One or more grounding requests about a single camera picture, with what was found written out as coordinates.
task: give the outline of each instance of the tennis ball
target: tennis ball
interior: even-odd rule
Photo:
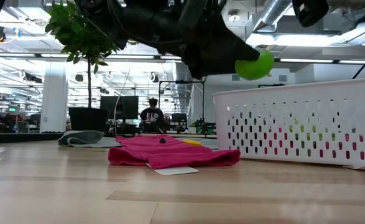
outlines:
[[[260,50],[259,58],[256,61],[237,60],[234,64],[236,73],[247,80],[257,80],[268,75],[274,58],[269,50]]]

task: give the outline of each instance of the white laundry basket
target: white laundry basket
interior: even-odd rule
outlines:
[[[365,169],[365,78],[213,95],[219,149]]]

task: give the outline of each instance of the pink towel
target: pink towel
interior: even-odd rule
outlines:
[[[117,137],[122,147],[109,150],[108,159],[112,165],[146,166],[153,169],[182,166],[230,166],[239,161],[239,150],[212,151],[204,146],[190,146],[167,135]]]

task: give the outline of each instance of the wooden floor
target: wooden floor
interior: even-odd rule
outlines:
[[[0,224],[365,224],[365,172],[241,161],[162,176],[105,149],[0,145]]]

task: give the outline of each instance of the man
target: man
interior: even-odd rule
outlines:
[[[163,111],[156,108],[157,100],[155,98],[149,99],[149,108],[146,108],[141,113],[141,120],[147,122],[162,123],[164,119]]]

